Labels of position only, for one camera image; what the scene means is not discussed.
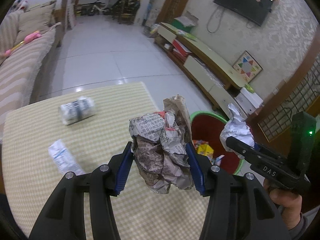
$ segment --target crumpled newspaper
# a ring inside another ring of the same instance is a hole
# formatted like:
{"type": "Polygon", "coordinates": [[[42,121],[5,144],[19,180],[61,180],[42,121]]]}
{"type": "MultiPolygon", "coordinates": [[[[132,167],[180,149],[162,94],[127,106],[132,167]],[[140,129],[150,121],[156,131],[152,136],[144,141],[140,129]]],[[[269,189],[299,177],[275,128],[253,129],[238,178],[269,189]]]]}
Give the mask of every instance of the crumpled newspaper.
{"type": "Polygon", "coordinates": [[[193,187],[185,150],[191,141],[190,115],[182,96],[165,99],[162,112],[131,119],[129,132],[135,163],[153,192],[168,194],[171,184],[193,187]]]}
{"type": "MultiPolygon", "coordinates": [[[[232,118],[226,123],[224,129],[220,133],[220,141],[227,152],[234,152],[226,145],[226,139],[230,136],[237,138],[238,140],[246,143],[247,145],[254,147],[253,135],[250,132],[250,127],[245,123],[244,118],[241,117],[238,109],[233,104],[228,104],[228,108],[232,114],[232,118]]],[[[236,153],[240,159],[244,159],[244,156],[236,153]]]]}

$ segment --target human hand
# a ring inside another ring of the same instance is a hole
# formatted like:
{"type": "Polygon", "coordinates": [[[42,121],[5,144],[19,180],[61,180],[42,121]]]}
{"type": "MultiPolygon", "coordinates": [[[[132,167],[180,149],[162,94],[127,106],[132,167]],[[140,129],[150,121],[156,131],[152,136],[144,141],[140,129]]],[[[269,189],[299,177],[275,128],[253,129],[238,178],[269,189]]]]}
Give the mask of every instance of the human hand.
{"type": "Polygon", "coordinates": [[[302,197],[279,188],[270,191],[270,182],[267,179],[264,179],[263,187],[269,192],[269,196],[275,204],[284,207],[281,216],[284,223],[287,225],[288,230],[298,225],[300,222],[302,197]]]}

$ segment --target white box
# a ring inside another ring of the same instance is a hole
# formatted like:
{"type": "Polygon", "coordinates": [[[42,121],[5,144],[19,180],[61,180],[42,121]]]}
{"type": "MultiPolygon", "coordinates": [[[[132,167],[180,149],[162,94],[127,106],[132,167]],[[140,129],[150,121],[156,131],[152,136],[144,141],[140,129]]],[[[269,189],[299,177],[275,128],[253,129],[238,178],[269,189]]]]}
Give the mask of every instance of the white box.
{"type": "Polygon", "coordinates": [[[263,103],[256,93],[250,93],[246,88],[241,88],[235,100],[247,114],[252,114],[263,103]]]}

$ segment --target paper towel roll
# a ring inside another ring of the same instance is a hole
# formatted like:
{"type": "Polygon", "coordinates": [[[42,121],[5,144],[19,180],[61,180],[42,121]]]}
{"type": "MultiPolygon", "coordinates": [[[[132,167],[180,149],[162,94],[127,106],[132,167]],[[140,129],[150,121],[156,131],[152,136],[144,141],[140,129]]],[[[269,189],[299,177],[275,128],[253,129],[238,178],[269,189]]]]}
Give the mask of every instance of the paper towel roll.
{"type": "Polygon", "coordinates": [[[78,122],[96,113],[92,98],[80,97],[77,101],[59,107],[59,114],[65,125],[78,122]]]}

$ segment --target green box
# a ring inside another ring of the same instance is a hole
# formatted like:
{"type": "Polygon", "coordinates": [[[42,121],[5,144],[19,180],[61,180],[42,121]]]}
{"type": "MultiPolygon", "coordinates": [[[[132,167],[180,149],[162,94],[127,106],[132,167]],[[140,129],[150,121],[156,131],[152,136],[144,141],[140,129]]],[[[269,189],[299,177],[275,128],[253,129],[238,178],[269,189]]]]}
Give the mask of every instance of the green box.
{"type": "Polygon", "coordinates": [[[183,24],[182,24],[181,22],[179,22],[179,21],[176,20],[176,19],[173,19],[171,25],[174,26],[174,27],[176,27],[176,28],[179,29],[179,30],[185,31],[186,33],[190,33],[191,30],[192,30],[192,27],[193,27],[193,26],[185,27],[185,26],[183,26],[183,24]]]}

